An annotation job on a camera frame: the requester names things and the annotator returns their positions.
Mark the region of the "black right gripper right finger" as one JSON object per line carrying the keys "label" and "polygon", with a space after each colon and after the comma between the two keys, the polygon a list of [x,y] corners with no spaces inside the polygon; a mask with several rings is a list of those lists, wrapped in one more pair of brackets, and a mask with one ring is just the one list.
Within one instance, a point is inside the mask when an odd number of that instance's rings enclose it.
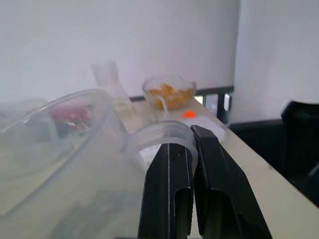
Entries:
{"label": "black right gripper right finger", "polygon": [[272,239],[243,170],[212,131],[191,129],[198,151],[194,195],[202,239]]}

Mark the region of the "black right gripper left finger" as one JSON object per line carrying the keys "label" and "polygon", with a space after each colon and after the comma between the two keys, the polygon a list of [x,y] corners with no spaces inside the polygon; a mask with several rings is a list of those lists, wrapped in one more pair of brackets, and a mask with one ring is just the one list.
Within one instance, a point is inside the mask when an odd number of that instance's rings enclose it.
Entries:
{"label": "black right gripper left finger", "polygon": [[138,239],[187,239],[193,210],[190,151],[163,144],[145,178]]}

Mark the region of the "clear plastic blender jar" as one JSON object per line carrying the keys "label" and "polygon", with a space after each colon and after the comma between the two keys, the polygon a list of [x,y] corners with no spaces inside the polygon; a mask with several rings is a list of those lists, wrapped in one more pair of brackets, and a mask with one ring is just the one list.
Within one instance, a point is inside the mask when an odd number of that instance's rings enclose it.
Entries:
{"label": "clear plastic blender jar", "polygon": [[[92,125],[59,137],[49,110],[83,105]],[[179,144],[191,128],[165,120],[129,133],[102,89],[46,105],[0,106],[0,239],[138,239],[147,170],[140,151]]]}

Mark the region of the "orange segments pile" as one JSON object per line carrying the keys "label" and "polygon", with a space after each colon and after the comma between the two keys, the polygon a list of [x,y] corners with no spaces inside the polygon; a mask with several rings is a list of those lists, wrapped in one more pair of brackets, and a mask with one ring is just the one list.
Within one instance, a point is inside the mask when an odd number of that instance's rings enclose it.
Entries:
{"label": "orange segments pile", "polygon": [[185,90],[175,89],[168,84],[160,84],[159,89],[147,90],[147,95],[151,97],[155,108],[163,110],[163,103],[159,97],[162,97],[168,110],[174,110],[186,105],[193,97],[194,88]]}

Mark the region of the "white power strip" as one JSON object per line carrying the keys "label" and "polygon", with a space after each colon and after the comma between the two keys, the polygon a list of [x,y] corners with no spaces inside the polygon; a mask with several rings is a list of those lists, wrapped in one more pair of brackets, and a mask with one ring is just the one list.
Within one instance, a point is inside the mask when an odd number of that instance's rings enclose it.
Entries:
{"label": "white power strip", "polygon": [[[218,138],[219,142],[222,142],[226,137],[225,129],[206,116],[197,116],[193,119],[183,119],[181,122],[183,122],[187,126],[198,125],[200,127],[212,131],[214,135]],[[161,144],[158,144],[140,151],[140,155],[144,161],[146,169],[149,168],[160,147]]]}

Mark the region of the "black chair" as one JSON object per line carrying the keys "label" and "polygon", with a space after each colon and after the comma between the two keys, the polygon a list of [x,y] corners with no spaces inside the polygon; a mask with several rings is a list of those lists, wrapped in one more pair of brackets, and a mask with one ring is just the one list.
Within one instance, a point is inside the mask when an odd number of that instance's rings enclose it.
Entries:
{"label": "black chair", "polygon": [[319,207],[319,104],[290,101],[281,117],[286,133],[283,175]]}

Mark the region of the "clear glass bowl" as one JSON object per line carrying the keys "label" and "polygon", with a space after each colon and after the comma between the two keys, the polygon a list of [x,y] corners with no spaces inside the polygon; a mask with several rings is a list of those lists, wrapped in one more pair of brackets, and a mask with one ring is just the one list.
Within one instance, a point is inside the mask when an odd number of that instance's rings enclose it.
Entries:
{"label": "clear glass bowl", "polygon": [[[191,100],[194,98],[196,90],[197,90],[197,84],[195,81],[190,81],[190,80],[184,80],[181,76],[177,76],[177,75],[163,75],[163,76],[154,76],[151,77],[149,79],[147,79],[143,84],[142,84],[142,91],[144,93],[144,97],[147,100],[147,102],[153,107],[155,108],[151,97],[149,97],[147,95],[147,90],[149,89],[159,89],[160,88],[160,84],[168,84],[173,86],[175,89],[181,89],[181,90],[185,90],[188,88],[194,88],[194,93],[193,93],[193,97],[191,98]],[[163,103],[163,108],[167,108],[166,103],[164,101],[164,99],[162,97],[159,97],[160,100]]]}

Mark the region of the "red blurred object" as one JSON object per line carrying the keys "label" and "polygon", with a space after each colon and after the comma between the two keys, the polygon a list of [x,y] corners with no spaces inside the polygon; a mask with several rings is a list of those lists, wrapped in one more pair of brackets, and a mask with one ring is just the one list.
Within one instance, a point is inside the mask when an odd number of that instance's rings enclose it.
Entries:
{"label": "red blurred object", "polygon": [[53,107],[49,110],[59,137],[68,134],[84,134],[92,125],[92,116],[83,105]]}

